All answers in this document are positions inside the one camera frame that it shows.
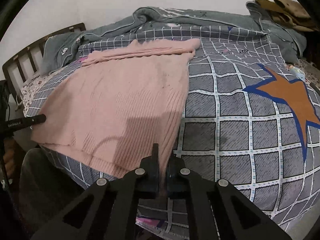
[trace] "silver screw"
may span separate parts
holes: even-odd
[[[180,170],[180,173],[182,175],[189,175],[190,174],[190,170],[189,169],[186,169],[186,168],[183,168]]]
[[[106,184],[107,184],[107,180],[104,179],[104,178],[101,178],[101,179],[97,180],[97,185],[98,186],[103,186],[103,185],[106,185]]]
[[[226,179],[219,179],[219,185],[222,187],[228,186],[229,182]]]
[[[137,174],[137,175],[142,175],[142,174],[144,174],[146,171],[143,169],[143,168],[138,168],[138,169],[136,169],[135,170],[135,173]]]

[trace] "wooden bed frame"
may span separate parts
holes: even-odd
[[[41,64],[43,54],[44,54],[44,45],[49,37],[68,33],[68,32],[80,32],[85,31],[84,23],[79,23],[76,25],[69,26],[67,28],[58,30],[54,33],[44,36],[43,38],[31,43],[30,45],[26,46],[24,49],[20,50],[16,53],[13,57],[11,57],[7,62],[5,62],[2,66],[2,70],[4,73],[4,77],[8,82],[9,91],[12,94],[16,103],[21,101],[20,98],[20,89],[23,83],[31,78],[30,74],[34,74],[39,70],[39,65]],[[36,60],[35,54],[40,54],[41,56],[37,57],[39,60]],[[24,63],[21,63],[22,59],[25,58],[26,60]],[[19,82],[16,80],[14,72],[17,73],[16,69],[19,70]]]

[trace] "wall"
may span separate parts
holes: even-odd
[[[0,42],[0,66],[33,41],[67,26],[84,22],[87,29],[118,21],[142,6],[216,10],[248,14],[249,0],[30,0],[19,12]],[[0,78],[4,79],[2,70]],[[17,118],[13,98],[11,116]],[[25,142],[29,133],[16,136]]]

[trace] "star print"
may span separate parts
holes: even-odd
[[[263,64],[258,65],[272,77],[256,85],[247,86],[243,91],[270,98],[276,103],[286,104],[290,107],[301,142],[303,161],[305,161],[307,158],[308,126],[320,129],[320,119],[309,99],[307,87],[300,79],[288,81]]]

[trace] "ribbed fabric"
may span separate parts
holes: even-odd
[[[199,39],[156,40],[95,51],[47,98],[32,140],[116,177],[159,143],[161,174],[188,93],[188,62]]]

